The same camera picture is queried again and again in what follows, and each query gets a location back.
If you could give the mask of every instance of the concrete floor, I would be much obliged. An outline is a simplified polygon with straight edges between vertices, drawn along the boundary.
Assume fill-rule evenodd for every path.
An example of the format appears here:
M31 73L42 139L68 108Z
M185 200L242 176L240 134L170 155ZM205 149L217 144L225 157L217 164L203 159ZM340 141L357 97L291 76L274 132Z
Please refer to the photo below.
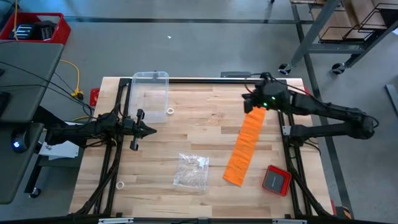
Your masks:
M136 18L293 19L289 0L21 0L29 11L61 11L66 16ZM307 6L299 7L302 19L309 19ZM99 87L102 77L132 76L136 72L164 70L173 77L219 77L223 71L276 73L299 46L294 25L270 24L121 24L71 22L72 33L62 58L80 68L80 88L88 101L90 89ZM353 68L338 77L328 74L347 55L312 55L315 74L324 101L358 107L380 121L375 136L367 141L334 138L357 219L398 222L398 117L384 85L398 86L398 36L388 35ZM61 64L57 73L75 87L73 68ZM310 87L301 61L289 77L303 78ZM64 84L54 76L53 82ZM42 102L64 120L83 116L81 106L46 92ZM320 139L323 168L331 198L339 205L330 159ZM37 199L23 189L10 205L0 206L0 220L64 215L77 178L77 170L44 169Z

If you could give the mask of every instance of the orange cloth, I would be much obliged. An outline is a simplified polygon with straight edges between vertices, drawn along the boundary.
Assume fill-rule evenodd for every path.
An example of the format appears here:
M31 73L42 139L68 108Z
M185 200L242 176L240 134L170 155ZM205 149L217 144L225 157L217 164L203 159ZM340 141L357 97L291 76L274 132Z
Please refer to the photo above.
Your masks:
M232 184L238 186L242 186L243 184L244 176L249 168L254 148L259 139L265 115L265 108L254 107L244 118L234 151L232 152L231 158L229 158L223 176L225 180Z

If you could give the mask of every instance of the clear plastic bag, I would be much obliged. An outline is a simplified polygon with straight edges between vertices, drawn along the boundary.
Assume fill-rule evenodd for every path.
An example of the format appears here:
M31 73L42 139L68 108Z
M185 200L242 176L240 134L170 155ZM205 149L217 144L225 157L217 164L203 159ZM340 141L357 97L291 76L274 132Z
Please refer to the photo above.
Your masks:
M209 157L180 153L174 185L206 190Z

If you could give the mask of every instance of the white ring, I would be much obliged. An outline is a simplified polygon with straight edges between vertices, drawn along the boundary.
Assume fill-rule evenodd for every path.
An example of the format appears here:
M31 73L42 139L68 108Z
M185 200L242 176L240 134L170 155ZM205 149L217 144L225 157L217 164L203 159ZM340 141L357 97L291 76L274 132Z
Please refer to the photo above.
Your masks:
M173 114L173 113L174 113L174 109L173 108L167 109L167 114Z
M123 183L123 182L119 181L119 182L116 183L116 188L117 188L118 190L122 189L123 187L124 187L124 183Z

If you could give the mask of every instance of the wooden table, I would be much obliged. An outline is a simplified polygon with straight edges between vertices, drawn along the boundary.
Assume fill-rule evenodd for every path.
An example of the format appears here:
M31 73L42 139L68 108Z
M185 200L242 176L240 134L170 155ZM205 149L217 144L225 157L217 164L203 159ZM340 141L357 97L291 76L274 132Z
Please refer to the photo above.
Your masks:
M113 108L118 83L117 77L103 79L95 115ZM290 78L287 83L303 88L301 79ZM125 186L115 192L113 213L165 218L282 218L287 213L293 216L290 192L281 197L261 187L268 165L286 169L275 111L266 114L243 186L237 187L222 178L244 119L241 94L246 92L239 84L170 84L169 106L174 114L166 123L150 124L158 132L141 139L136 152L129 149L132 137L124 138L118 181ZM312 125L310 116L294 118L296 124ZM104 149L85 150L71 212L77 211L97 187ZM325 210L332 212L318 151L310 146L302 147L301 151L309 189ZM210 158L205 191L173 185L179 153ZM297 189L304 211L302 194Z

